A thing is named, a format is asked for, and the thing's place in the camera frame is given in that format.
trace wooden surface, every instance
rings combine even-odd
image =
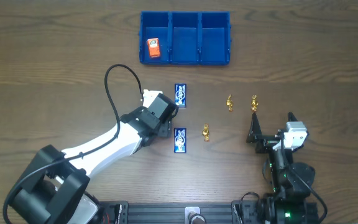
[[[143,10],[230,11],[230,64],[140,64]],[[283,128],[289,111],[308,127],[294,158],[316,169],[313,187],[329,208],[324,222],[358,222],[358,0],[54,0],[0,1],[0,223],[8,190],[41,147],[73,147],[114,126],[103,87],[114,63],[170,98],[174,83],[187,83],[188,106],[173,122],[188,130],[188,153],[156,140],[91,181],[98,199],[231,202],[271,192],[261,174],[267,156],[245,143],[257,94],[263,132]],[[109,84],[120,114],[140,105],[129,72],[114,70]],[[201,136],[204,123],[211,142]]]

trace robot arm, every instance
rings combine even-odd
[[[178,106],[161,91],[144,90],[143,97],[143,106],[121,116],[120,132],[113,142],[83,158],[65,161],[32,175],[18,190],[12,189],[14,197],[9,205],[28,223],[100,223],[103,208],[85,192],[90,178],[118,159],[150,145],[157,136],[170,136]],[[103,145],[116,131],[117,125],[85,144],[61,152],[46,146],[35,155],[18,182],[40,167]],[[58,183],[44,180],[45,176]]]

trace blue tray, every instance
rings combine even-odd
[[[139,60],[144,64],[227,65],[229,12],[149,12],[140,15]],[[150,58],[147,39],[158,38],[159,58]]]

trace blue candy wrapper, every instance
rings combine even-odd
[[[179,107],[186,107],[186,84],[175,84],[175,103]]]
[[[175,133],[173,151],[186,153],[186,128],[175,128],[173,132]]]

